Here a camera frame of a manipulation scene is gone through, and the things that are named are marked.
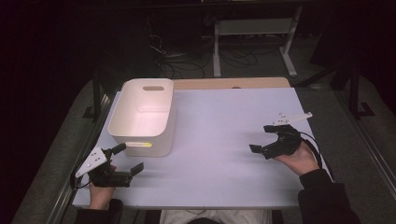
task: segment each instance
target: person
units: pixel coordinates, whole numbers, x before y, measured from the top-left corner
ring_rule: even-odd
[[[318,167],[311,149],[305,142],[302,142],[291,156],[281,155],[275,160],[283,162],[300,177],[304,189],[299,192],[298,201],[304,224],[361,223],[359,217],[350,208],[344,184],[333,183],[327,171]],[[79,209],[76,223],[117,223],[109,221],[120,215],[122,208],[122,205],[118,207],[120,210],[112,208],[110,199],[114,189],[101,189],[90,185],[90,191],[90,209]],[[190,224],[206,223],[218,222],[207,217],[199,217],[190,222]]]
[[[319,169],[311,149],[304,142],[291,156],[278,156],[276,161],[287,165],[300,177],[304,189],[298,194],[304,224],[361,223],[350,208],[345,186],[333,183],[329,174]]]

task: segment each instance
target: wire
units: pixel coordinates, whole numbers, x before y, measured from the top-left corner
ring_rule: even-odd
[[[327,169],[329,170],[329,174],[330,174],[330,176],[332,177],[332,180],[334,180],[334,173],[332,172],[332,167],[331,167],[330,164],[326,161],[326,159],[324,159],[324,158],[321,157],[321,152],[320,152],[320,148],[319,148],[319,144],[318,144],[317,140],[315,140],[314,137],[312,137],[311,135],[309,135],[309,134],[307,134],[307,133],[302,133],[302,134],[304,134],[304,135],[310,137],[312,140],[314,140],[314,142],[315,142],[315,144],[317,145],[317,148],[318,148],[319,160],[323,160],[323,161],[324,161],[324,163],[325,163],[326,166],[327,166]]]
[[[77,171],[77,169],[80,167],[80,165],[81,165],[85,160],[87,160],[87,158],[88,158],[88,155],[87,155],[87,156],[84,156],[84,157],[76,164],[75,168],[73,169],[73,173],[70,175],[70,187],[71,187],[73,190],[83,189],[83,188],[85,188],[87,185],[89,185],[89,184],[91,183],[91,180],[90,180],[88,183],[86,183],[86,184],[84,184],[83,186],[81,186],[80,184],[81,184],[82,177],[76,178],[76,171]]]
[[[315,140],[314,137],[312,137],[311,135],[309,135],[307,133],[302,133],[302,134],[304,134],[304,135],[310,137],[312,140],[314,140],[314,142],[315,142],[315,144],[317,145],[317,148],[318,148],[318,154],[319,154],[319,156],[321,156],[321,152],[320,152],[320,148],[319,148],[319,144],[318,144],[317,140]]]
[[[267,50],[265,52],[255,52],[258,49],[260,49],[260,46],[263,46],[263,38],[261,38],[261,41],[258,44],[258,47],[256,47],[255,49],[250,49],[250,50],[245,50],[246,48],[248,48],[249,46],[244,44],[241,40],[241,38],[238,38],[239,40],[239,46],[237,47],[237,49],[228,49],[225,50],[225,52],[228,52],[232,58],[230,56],[227,56],[224,53],[224,50],[222,50],[223,52],[219,54],[219,56],[221,57],[221,59],[227,63],[228,65],[232,66],[232,67],[236,67],[236,68],[247,68],[251,65],[254,65],[258,62],[257,57],[258,55],[264,55],[264,54],[268,54],[268,53],[272,53],[276,50],[278,50],[278,48],[280,46],[283,46],[286,43],[286,38],[282,39],[282,42],[279,44],[276,44],[276,46],[273,49]]]
[[[150,48],[152,48],[152,49],[155,49],[155,50],[157,50],[158,52],[160,52],[161,54],[166,54],[166,50],[164,50],[164,49],[157,49],[157,48],[155,48],[155,47],[153,47],[153,46],[149,46]]]
[[[163,75],[165,77],[169,77],[167,73],[167,67],[171,69],[171,79],[176,78],[175,75],[178,74],[179,77],[183,78],[181,71],[197,71],[200,70],[202,72],[202,78],[205,78],[205,67],[210,62],[211,57],[207,57],[203,64],[199,64],[198,61],[202,61],[203,57],[196,52],[189,52],[184,55],[175,56],[172,58],[162,57],[161,62],[159,64],[163,65]]]

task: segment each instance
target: black sleeve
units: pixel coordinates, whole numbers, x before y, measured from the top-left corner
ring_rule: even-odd
[[[304,224],[361,223],[349,206],[344,185],[333,183],[325,170],[301,175],[300,181],[304,189],[298,200]]]
[[[75,224],[119,224],[122,206],[122,201],[112,199],[108,211],[78,209]]]

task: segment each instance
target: storage bin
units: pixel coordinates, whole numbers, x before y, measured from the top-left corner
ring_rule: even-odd
[[[139,78],[125,82],[108,132],[125,143],[128,156],[163,157],[172,148],[177,109],[172,80]]]

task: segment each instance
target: metal frame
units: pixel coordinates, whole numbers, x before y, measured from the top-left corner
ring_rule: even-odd
[[[380,150],[376,146],[373,138],[368,134],[366,128],[361,123],[359,119],[356,119],[356,116],[352,113],[348,113],[348,106],[350,107],[350,102],[345,97],[343,93],[337,91],[335,96],[337,97],[340,105],[346,111],[346,115],[349,117],[353,125],[355,126],[356,130],[358,131],[361,139],[364,141],[368,148],[368,152],[370,158],[372,159],[377,171],[380,173],[381,177],[383,178],[385,184],[388,187],[390,194],[396,200],[396,174],[388,166],[388,163],[385,161],[384,157],[382,156]]]
[[[221,77],[219,62],[219,36],[220,35],[260,35],[260,34],[288,34],[287,41],[280,47],[280,54],[291,77],[296,77],[297,72],[289,56],[291,41],[297,28],[302,7],[297,7],[293,18],[265,19],[265,20],[235,20],[218,21],[215,24],[215,47],[213,53],[214,77]]]
[[[100,99],[98,95],[95,95],[96,100]],[[78,153],[78,158],[74,166],[77,165],[78,161],[81,160],[91,149],[93,149],[94,144],[97,141],[98,135],[102,131],[102,128],[105,124],[106,117],[108,111],[110,110],[113,99],[104,95],[101,102],[99,102],[100,108],[96,108],[95,111],[100,111],[99,114],[96,114],[96,120],[89,131],[89,136],[86,138],[83,146],[81,147],[81,151]],[[66,178],[62,184],[62,188],[60,189],[60,194],[56,199],[55,205],[53,205],[52,210],[49,212],[49,217],[46,221],[46,224],[50,223],[61,223],[64,218],[64,213],[66,212],[67,205],[69,205],[76,192],[70,188],[69,179]]]

